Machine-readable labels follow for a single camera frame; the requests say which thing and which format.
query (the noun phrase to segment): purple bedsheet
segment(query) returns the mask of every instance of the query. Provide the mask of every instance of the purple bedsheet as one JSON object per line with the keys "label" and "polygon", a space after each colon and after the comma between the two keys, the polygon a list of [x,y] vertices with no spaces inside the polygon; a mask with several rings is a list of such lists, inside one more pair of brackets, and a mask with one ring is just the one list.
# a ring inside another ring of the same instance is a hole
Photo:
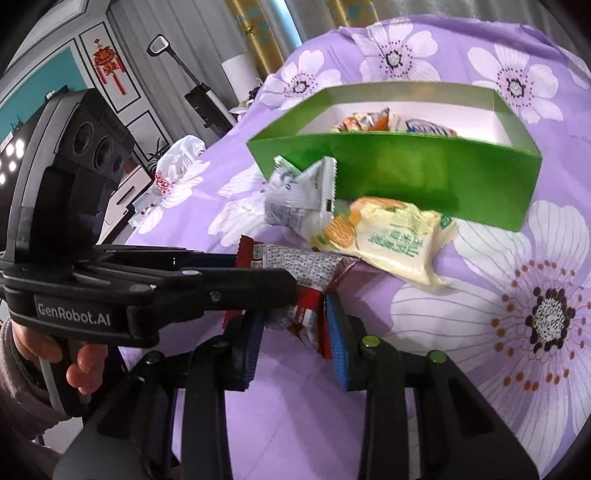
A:
{"label": "purple bedsheet", "polygon": [[[580,59],[538,30],[420,16],[306,42],[265,82],[238,126],[196,160],[188,183],[146,212],[128,243],[235,252],[245,234],[301,245],[264,225],[263,178],[245,142],[325,86],[380,80],[495,88],[542,151],[522,231],[459,220],[459,236],[435,260],[438,274],[452,280],[440,295],[365,265],[340,291],[348,312],[396,347],[448,352],[545,474],[591,411],[591,79]],[[169,326],[160,348],[194,348],[219,331],[217,319]],[[125,355],[134,362],[141,352]],[[330,362],[287,332],[265,333],[251,388],[228,394],[235,478],[355,478],[363,409],[363,395],[341,391]]]}

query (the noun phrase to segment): cabinet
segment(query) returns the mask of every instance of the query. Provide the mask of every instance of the cabinet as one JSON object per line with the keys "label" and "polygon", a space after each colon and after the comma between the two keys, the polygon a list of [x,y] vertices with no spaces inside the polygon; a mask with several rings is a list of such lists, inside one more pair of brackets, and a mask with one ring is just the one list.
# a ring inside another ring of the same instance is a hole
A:
{"label": "cabinet", "polygon": [[134,213],[131,203],[152,183],[152,179],[141,167],[137,166],[129,173],[115,191],[105,213],[99,244],[116,236]]}

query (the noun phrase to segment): snack wrapper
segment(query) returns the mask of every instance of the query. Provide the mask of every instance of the snack wrapper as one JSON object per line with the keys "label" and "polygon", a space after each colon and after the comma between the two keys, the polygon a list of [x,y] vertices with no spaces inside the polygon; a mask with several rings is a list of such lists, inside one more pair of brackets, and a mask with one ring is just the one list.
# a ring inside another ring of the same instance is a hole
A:
{"label": "snack wrapper", "polygon": [[[324,295],[334,290],[357,258],[265,244],[243,236],[238,246],[237,268],[284,268],[297,282],[297,302],[269,315],[268,330],[288,329],[322,357],[332,358],[324,318]],[[242,312],[228,311],[228,321]]]}
{"label": "snack wrapper", "polygon": [[309,241],[332,220],[336,160],[324,157],[304,172],[282,157],[277,157],[275,163],[274,175],[282,178],[282,185],[267,193],[265,221],[287,226]]}
{"label": "snack wrapper", "polygon": [[335,125],[332,132],[388,132],[390,108],[380,112],[354,113],[339,125]]}
{"label": "snack wrapper", "polygon": [[338,132],[407,132],[457,137],[451,128],[434,124],[428,120],[409,116],[396,115],[386,107],[380,112],[354,113],[330,131]]}
{"label": "snack wrapper", "polygon": [[354,255],[418,286],[442,287],[431,261],[457,234],[456,222],[412,203],[364,197],[311,242],[320,251]]}

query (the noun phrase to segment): yellow curtain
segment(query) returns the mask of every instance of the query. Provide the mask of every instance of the yellow curtain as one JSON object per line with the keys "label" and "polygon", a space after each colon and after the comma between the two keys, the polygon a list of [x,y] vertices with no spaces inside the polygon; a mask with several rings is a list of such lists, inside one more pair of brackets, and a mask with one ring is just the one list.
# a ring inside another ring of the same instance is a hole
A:
{"label": "yellow curtain", "polygon": [[367,27],[379,21],[371,0],[326,0],[338,26]]}
{"label": "yellow curtain", "polygon": [[284,62],[259,0],[226,0],[264,79]]}

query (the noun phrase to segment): green box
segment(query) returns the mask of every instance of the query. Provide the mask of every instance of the green box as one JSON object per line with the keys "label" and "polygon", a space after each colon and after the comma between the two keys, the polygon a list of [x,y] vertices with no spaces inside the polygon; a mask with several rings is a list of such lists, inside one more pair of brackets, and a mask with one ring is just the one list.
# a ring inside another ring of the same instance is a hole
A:
{"label": "green box", "polygon": [[[354,112],[425,119],[458,137],[407,132],[331,133]],[[275,120],[247,143],[268,179],[281,155],[300,170],[337,159],[336,196],[387,197],[518,231],[542,162],[525,126],[494,91],[443,82],[331,87]]]}

